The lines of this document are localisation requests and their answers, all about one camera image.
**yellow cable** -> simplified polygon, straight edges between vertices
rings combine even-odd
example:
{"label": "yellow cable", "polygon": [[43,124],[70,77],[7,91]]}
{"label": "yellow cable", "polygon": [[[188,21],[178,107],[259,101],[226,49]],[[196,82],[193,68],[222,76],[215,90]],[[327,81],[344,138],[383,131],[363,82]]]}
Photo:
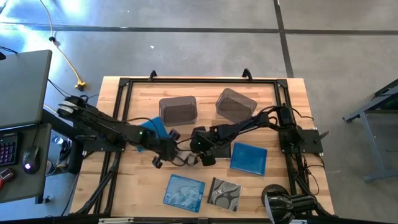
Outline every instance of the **yellow cable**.
{"label": "yellow cable", "polygon": [[[45,6],[45,4],[43,3],[42,0],[39,0],[39,1],[42,3],[42,5],[43,5],[45,11],[47,12],[48,17],[49,17],[49,21],[50,21],[50,30],[51,30],[51,37],[53,37],[52,20],[51,20],[51,16],[50,16],[49,10],[47,9],[47,7]],[[73,67],[73,65],[70,63],[70,61],[69,61],[69,59],[67,58],[67,56],[61,51],[61,49],[59,49],[59,47],[58,47],[57,45],[55,45],[55,42],[52,42],[52,43],[53,43],[53,45],[58,49],[58,51],[62,54],[62,56],[64,57],[64,59],[68,62],[70,68],[71,68],[71,69],[73,70],[73,72],[75,73],[76,78],[77,78],[77,81],[78,81],[78,84],[85,85],[86,83],[84,83],[84,82],[80,79],[79,74],[77,74],[76,69],[75,69],[75,68]]]}
{"label": "yellow cable", "polygon": [[51,109],[51,107],[49,107],[49,106],[47,106],[47,105],[44,105],[44,107],[46,107],[47,109],[49,109],[49,110],[50,110],[51,112],[53,112],[54,114],[58,115],[58,113],[57,113],[55,110]]}

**concrete floor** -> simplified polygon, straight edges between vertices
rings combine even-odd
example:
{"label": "concrete floor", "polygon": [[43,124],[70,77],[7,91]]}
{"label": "concrete floor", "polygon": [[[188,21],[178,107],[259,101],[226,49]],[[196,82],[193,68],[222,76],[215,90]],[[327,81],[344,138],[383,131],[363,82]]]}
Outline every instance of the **concrete floor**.
{"label": "concrete floor", "polygon": [[[286,29],[396,30],[395,0],[280,0]],[[46,0],[54,24],[108,27],[218,27],[277,29],[272,0]],[[38,0],[9,0],[0,22],[48,24]],[[49,31],[0,23],[0,45],[18,52],[53,49]],[[61,48],[99,92],[105,75],[196,75],[238,77],[249,68],[255,77],[286,77],[279,34],[71,32],[55,33]],[[398,179],[365,184],[374,170],[370,147],[359,121],[341,117],[372,92],[397,78],[398,35],[287,35],[294,77],[304,78],[315,124],[330,131],[323,140],[326,175],[335,213],[345,218],[398,222]],[[53,50],[50,78],[71,94],[75,77]],[[53,108],[62,96],[47,87]],[[52,145],[52,159],[58,150]],[[0,205],[0,220],[60,215],[73,175],[46,181],[52,203],[32,200]]]}

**lamp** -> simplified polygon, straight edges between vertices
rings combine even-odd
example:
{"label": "lamp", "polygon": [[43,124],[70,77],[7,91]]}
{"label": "lamp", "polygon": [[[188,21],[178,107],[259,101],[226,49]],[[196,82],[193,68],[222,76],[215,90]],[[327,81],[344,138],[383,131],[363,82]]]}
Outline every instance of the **lamp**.
{"label": "lamp", "polygon": [[311,212],[317,207],[313,195],[289,196],[281,185],[268,185],[262,191],[262,204],[266,207],[269,219],[275,224],[290,223],[296,214]]}

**wooden table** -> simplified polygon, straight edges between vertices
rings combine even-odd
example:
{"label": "wooden table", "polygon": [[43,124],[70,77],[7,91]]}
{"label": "wooden table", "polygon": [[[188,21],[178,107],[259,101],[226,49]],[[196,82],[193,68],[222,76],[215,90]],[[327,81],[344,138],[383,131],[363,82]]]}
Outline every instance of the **wooden table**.
{"label": "wooden table", "polygon": [[[109,115],[113,113],[119,78],[104,77],[99,94],[97,107]],[[288,84],[292,106],[302,115],[311,116],[304,80],[290,78]],[[275,105],[274,88],[268,84],[135,83],[132,88],[128,119],[139,116],[154,118],[159,115],[160,99],[193,95],[196,97],[198,108],[196,123],[174,127],[181,133],[180,139],[186,139],[190,137],[194,127],[209,127],[230,123],[215,112],[215,102],[226,87],[255,100],[257,108],[254,114],[266,106]],[[125,99],[125,96],[126,91],[124,91],[122,99]],[[119,119],[122,116],[121,113],[122,110],[119,112]],[[295,114],[295,119],[303,129],[313,128],[311,119],[300,118],[297,114]],[[261,202],[261,192],[264,187],[269,184],[280,184],[289,190],[285,157],[280,152],[277,132],[268,128],[261,128],[238,136],[236,141],[268,150],[264,177],[230,169],[227,159],[219,159],[215,165],[208,167],[203,167],[201,163],[195,167],[175,167],[169,162],[164,162],[161,169],[156,169],[151,163],[155,155],[154,152],[137,152],[135,147],[128,145],[122,154],[119,166],[111,215],[113,217],[266,218],[266,209]],[[188,148],[189,141],[185,143],[182,144],[182,149]],[[104,153],[95,152],[83,161],[71,212],[81,208],[97,187],[103,157]],[[305,157],[309,165],[321,164],[319,158],[312,154],[306,154]],[[325,171],[322,167],[311,167],[310,170],[319,184],[318,201],[328,212],[334,213]],[[163,204],[165,190],[171,174],[206,183],[204,199],[198,213]],[[207,204],[211,181],[214,177],[243,186],[237,212]],[[310,177],[310,188],[313,193],[317,192],[317,185],[312,177]],[[104,202],[107,199],[107,192],[108,190],[105,189],[101,208],[105,207]]]}

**keyboard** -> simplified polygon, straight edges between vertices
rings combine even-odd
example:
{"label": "keyboard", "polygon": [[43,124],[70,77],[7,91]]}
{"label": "keyboard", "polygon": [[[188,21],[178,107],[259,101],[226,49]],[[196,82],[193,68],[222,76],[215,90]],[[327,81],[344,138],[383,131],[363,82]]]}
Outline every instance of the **keyboard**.
{"label": "keyboard", "polygon": [[18,163],[18,134],[9,133],[0,136],[0,167]]}

